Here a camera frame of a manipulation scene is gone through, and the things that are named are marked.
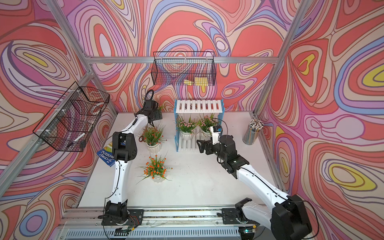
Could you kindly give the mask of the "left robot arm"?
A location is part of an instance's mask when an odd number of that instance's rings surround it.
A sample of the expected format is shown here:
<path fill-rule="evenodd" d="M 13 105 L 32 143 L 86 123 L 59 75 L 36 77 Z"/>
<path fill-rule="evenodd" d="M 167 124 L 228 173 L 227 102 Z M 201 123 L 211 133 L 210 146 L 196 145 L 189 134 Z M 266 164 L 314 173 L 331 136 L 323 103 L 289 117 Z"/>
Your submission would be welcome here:
<path fill-rule="evenodd" d="M 144 106 L 135 113 L 135 118 L 123 130 L 114 132 L 112 139 L 112 154 L 115 160 L 114 189 L 111 196 L 107 197 L 102 216 L 104 226 L 124 225 L 130 219 L 127 209 L 125 182 L 129 178 L 133 160 L 138 154 L 135 137 L 140 131 L 155 120 L 159 104 L 154 100 L 146 100 Z"/>

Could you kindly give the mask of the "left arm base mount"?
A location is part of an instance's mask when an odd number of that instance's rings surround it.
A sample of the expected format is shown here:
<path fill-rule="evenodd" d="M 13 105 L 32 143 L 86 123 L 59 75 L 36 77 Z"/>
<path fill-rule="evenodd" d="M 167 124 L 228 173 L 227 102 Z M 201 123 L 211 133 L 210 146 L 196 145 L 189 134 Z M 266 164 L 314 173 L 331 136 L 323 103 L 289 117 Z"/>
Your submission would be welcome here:
<path fill-rule="evenodd" d="M 140 226 L 143 222 L 144 210 L 143 209 L 128 209 L 122 213 L 121 216 L 114 216 L 109 213 L 104 213 L 98 216 L 102 220 L 103 226 Z"/>

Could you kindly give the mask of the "blue white slatted rack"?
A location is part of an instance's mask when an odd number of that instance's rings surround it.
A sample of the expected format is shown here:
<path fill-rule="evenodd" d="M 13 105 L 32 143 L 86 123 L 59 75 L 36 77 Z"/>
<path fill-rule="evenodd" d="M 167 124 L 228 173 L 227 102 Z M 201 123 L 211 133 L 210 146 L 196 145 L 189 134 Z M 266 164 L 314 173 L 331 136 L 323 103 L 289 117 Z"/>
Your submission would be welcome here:
<path fill-rule="evenodd" d="M 223 100 L 176 100 L 175 144 L 177 152 L 198 151 L 197 140 L 208 140 L 209 126 L 221 123 L 225 112 Z"/>

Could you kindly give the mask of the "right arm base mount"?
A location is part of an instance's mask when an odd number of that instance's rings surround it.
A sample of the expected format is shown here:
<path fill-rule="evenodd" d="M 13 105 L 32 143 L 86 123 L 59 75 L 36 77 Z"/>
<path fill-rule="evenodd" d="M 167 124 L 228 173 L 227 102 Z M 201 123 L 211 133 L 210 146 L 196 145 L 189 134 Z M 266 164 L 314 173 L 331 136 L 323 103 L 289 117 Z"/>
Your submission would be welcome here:
<path fill-rule="evenodd" d="M 246 224 L 252 224 L 259 226 L 260 224 L 249 220 L 245 217 L 243 212 L 237 208 L 223 208 L 221 209 L 221 212 L 217 213 L 217 216 L 222 218 L 224 225 L 246 225 Z"/>

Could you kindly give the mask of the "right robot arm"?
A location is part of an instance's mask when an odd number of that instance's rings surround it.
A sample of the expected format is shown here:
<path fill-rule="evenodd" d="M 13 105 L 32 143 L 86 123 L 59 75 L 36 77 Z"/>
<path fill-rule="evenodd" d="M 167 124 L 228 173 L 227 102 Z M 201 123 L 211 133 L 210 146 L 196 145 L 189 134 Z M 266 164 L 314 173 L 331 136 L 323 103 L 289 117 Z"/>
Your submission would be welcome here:
<path fill-rule="evenodd" d="M 277 240 L 303 240 L 312 232 L 304 201 L 297 195 L 286 194 L 263 178 L 249 161 L 238 154 L 233 136 L 198 140 L 197 145 L 201 153 L 216 155 L 220 165 L 265 204 L 261 206 L 251 199 L 238 202 L 236 208 L 240 222 L 256 222 L 269 229 Z"/>

